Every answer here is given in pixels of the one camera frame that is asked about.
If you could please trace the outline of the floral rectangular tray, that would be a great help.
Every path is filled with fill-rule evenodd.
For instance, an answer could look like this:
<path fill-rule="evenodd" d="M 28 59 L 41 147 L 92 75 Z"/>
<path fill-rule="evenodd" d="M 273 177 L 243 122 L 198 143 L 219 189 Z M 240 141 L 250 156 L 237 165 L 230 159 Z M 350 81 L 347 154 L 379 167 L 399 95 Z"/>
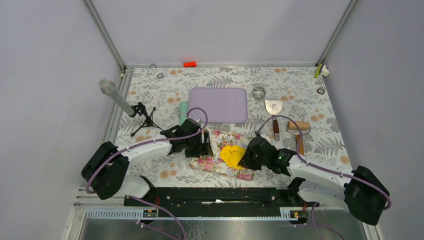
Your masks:
<path fill-rule="evenodd" d="M 251 136 L 244 136 L 241 133 L 231 131 L 220 131 L 214 129 L 210 132 L 210 143 L 212 146 L 213 156 L 200 156 L 190 160 L 188 166 L 192 169 L 213 173 L 226 177 L 233 177 L 240 180 L 252 181 L 255 171 L 247 168 L 234 169 L 228 167 L 227 164 L 220 159 L 220 152 L 224 146 L 240 146 L 247 149 Z"/>

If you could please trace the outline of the yellow dough piece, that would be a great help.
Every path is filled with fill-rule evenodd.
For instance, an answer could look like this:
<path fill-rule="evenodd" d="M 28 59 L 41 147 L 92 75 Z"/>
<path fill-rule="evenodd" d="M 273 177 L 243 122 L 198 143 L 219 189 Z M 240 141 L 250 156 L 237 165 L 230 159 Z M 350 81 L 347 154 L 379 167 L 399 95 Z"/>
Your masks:
<path fill-rule="evenodd" d="M 225 145 L 220 151 L 220 159 L 230 168 L 241 170 L 242 166 L 239 165 L 246 150 L 238 145 Z"/>

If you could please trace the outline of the metal spatula wooden handle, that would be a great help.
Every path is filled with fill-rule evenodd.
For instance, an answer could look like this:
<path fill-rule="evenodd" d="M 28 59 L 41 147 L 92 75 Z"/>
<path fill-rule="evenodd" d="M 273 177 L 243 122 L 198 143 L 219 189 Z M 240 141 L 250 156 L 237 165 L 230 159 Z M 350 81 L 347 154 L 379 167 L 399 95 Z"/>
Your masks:
<path fill-rule="evenodd" d="M 266 111 L 272 116 L 272 130 L 274 140 L 276 142 L 280 141 L 280 128 L 277 120 L 277 115 L 281 112 L 283 108 L 283 101 L 277 99 L 265 99 L 264 100 Z"/>

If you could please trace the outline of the wooden dough roller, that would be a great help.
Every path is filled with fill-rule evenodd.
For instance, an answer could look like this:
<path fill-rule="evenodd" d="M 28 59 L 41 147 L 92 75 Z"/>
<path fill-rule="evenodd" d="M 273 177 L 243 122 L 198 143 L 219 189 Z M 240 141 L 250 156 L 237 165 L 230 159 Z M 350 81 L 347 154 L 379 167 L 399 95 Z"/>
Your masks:
<path fill-rule="evenodd" d="M 295 136 L 296 147 L 301 155 L 305 155 L 304 143 L 301 140 L 301 132 L 303 135 L 308 134 L 311 131 L 310 123 L 307 121 L 292 121 L 287 122 L 286 130 Z"/>

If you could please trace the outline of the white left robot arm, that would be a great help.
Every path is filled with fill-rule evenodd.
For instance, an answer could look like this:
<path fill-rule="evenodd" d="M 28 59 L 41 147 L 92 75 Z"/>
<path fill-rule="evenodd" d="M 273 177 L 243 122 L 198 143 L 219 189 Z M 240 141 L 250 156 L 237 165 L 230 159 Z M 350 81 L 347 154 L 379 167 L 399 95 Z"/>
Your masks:
<path fill-rule="evenodd" d="M 187 118 L 182 125 L 161 131 L 156 137 L 127 147 L 118 147 L 110 141 L 102 143 L 81 170 L 86 180 L 87 194 L 96 194 L 100 200 L 111 197 L 136 197 L 144 206 L 152 204 L 155 192 L 142 176 L 128 173 L 132 167 L 157 158 L 188 150 L 200 143 L 204 127 Z"/>

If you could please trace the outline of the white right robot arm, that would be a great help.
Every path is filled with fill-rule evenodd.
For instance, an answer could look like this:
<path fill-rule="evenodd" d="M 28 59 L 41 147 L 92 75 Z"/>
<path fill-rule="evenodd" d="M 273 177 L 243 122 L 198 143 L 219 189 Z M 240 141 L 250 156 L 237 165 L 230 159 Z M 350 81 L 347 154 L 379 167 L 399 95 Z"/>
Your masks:
<path fill-rule="evenodd" d="M 369 168 L 341 169 L 313 163 L 294 150 L 277 149 L 259 135 L 249 142 L 239 166 L 250 170 L 267 167 L 291 177 L 286 198 L 293 206 L 305 201 L 342 208 L 372 226 L 390 206 L 389 191 Z"/>

